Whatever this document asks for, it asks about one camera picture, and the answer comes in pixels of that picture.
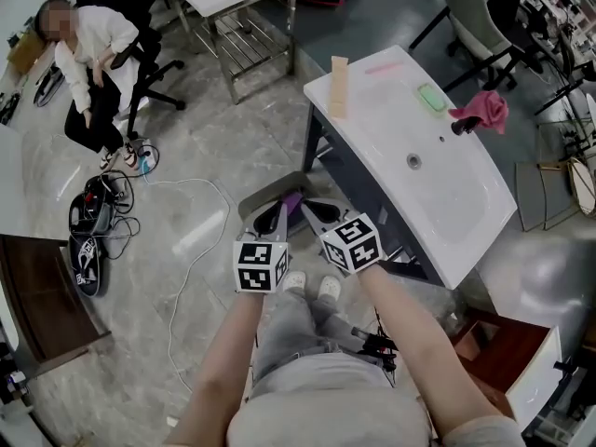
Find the chair base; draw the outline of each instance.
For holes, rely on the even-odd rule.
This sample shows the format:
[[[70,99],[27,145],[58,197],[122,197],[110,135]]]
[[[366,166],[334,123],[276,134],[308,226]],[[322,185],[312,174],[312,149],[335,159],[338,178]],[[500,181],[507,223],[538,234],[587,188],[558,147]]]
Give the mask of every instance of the chair base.
[[[132,101],[130,102],[129,126],[127,128],[127,137],[129,138],[129,140],[135,141],[139,139],[139,133],[136,130],[134,130],[134,122],[137,117],[137,112],[139,110],[139,103],[141,102],[141,98],[146,96],[147,98],[151,98],[152,100],[158,100],[166,102],[168,104],[172,104],[177,111],[183,111],[184,109],[186,109],[186,102],[182,100],[175,100],[174,98],[171,98],[166,94],[162,94],[150,89],[151,85],[153,85],[156,81],[163,80],[164,75],[169,70],[171,70],[172,68],[182,70],[183,67],[184,61],[170,61],[162,68],[159,68],[157,71],[144,77],[135,85],[135,88],[132,92]]]

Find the purple object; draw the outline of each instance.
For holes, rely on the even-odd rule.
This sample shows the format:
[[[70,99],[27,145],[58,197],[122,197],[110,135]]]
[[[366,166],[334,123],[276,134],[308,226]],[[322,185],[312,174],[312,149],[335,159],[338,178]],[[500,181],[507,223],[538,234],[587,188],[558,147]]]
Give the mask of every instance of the purple object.
[[[300,192],[292,192],[283,198],[283,203],[286,204],[286,207],[288,208],[288,217],[290,217],[290,214],[300,205],[302,198],[303,195]]]

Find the pink cloth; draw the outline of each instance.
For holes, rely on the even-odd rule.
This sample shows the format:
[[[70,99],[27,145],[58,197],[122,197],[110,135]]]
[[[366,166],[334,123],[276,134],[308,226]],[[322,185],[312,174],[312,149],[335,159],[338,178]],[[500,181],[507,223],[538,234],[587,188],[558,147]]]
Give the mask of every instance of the pink cloth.
[[[494,128],[499,134],[505,134],[505,120],[509,115],[509,108],[507,102],[496,91],[481,91],[465,108],[450,109],[449,114],[455,119],[479,117],[479,126],[482,128]]]

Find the white shirt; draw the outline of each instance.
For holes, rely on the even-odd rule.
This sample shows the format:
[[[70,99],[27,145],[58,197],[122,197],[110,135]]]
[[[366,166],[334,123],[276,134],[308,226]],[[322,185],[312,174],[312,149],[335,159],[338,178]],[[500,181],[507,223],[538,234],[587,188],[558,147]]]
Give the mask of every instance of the white shirt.
[[[124,51],[137,37],[139,30],[121,13],[108,7],[80,7],[76,36],[76,52],[68,48],[66,42],[56,45],[56,65],[61,69],[66,82],[73,93],[76,110],[82,113],[91,106],[87,68],[93,67],[103,51],[110,47],[114,54]],[[120,90],[119,110],[130,106],[132,89],[137,82],[139,62],[128,58],[117,70],[112,70],[109,63],[103,69]]]

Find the woman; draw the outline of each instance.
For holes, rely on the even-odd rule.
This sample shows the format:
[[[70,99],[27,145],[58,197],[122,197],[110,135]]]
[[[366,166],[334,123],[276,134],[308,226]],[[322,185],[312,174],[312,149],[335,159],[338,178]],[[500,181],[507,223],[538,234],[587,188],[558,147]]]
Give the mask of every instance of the woman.
[[[117,70],[110,69],[110,64],[139,31],[108,7],[74,8],[68,0],[47,0],[34,26],[42,39],[56,42],[56,65],[73,93],[64,124],[66,136],[96,153],[102,151],[101,170],[110,169],[118,153],[136,169],[137,155],[113,119],[130,105],[139,62],[128,58]]]

